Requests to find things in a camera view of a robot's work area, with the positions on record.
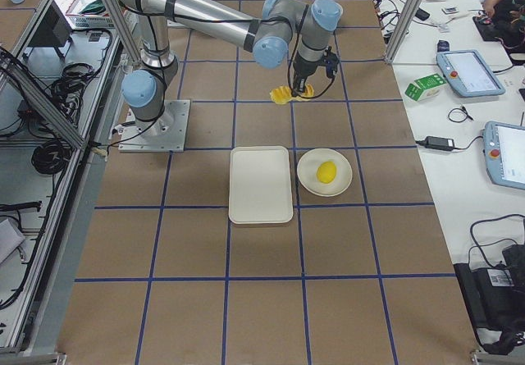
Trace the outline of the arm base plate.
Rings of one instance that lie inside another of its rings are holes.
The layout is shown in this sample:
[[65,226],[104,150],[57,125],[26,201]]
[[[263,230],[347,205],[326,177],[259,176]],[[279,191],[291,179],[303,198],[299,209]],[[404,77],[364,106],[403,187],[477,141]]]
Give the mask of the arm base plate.
[[134,124],[121,132],[118,149],[123,153],[183,152],[191,101],[166,100],[162,115],[155,121],[141,121],[130,107],[128,117]]

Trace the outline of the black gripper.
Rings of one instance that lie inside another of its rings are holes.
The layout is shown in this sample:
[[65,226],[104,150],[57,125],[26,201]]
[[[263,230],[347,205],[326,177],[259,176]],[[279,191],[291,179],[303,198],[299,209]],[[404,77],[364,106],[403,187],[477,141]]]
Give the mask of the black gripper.
[[333,81],[338,71],[340,59],[331,51],[328,46],[321,56],[316,60],[307,60],[302,53],[296,53],[293,62],[294,74],[292,80],[292,97],[300,98],[301,94],[308,93],[308,84],[306,81],[309,76],[313,75],[318,67],[324,67],[326,77]]

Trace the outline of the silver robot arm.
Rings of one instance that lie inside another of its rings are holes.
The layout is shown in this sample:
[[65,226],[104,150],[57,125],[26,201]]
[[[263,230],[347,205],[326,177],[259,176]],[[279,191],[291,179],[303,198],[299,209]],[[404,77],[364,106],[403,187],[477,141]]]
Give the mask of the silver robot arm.
[[144,18],[172,20],[253,54],[267,69],[292,57],[288,85],[271,93],[275,103],[312,99],[307,79],[322,66],[335,79],[339,58],[329,39],[342,15],[333,0],[308,5],[297,0],[265,0],[262,17],[254,18],[213,0],[119,0]]

